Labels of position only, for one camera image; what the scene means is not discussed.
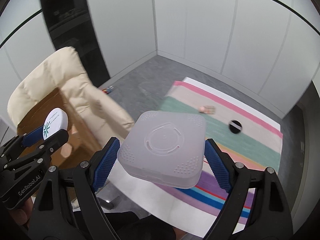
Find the person's left hand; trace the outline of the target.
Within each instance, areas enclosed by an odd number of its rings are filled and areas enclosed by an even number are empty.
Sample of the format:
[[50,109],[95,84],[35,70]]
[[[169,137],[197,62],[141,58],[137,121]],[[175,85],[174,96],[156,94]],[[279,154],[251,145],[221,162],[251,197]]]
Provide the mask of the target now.
[[11,217],[18,225],[27,225],[29,226],[29,219],[33,210],[33,201],[32,198],[28,198],[25,203],[15,210],[9,210]]

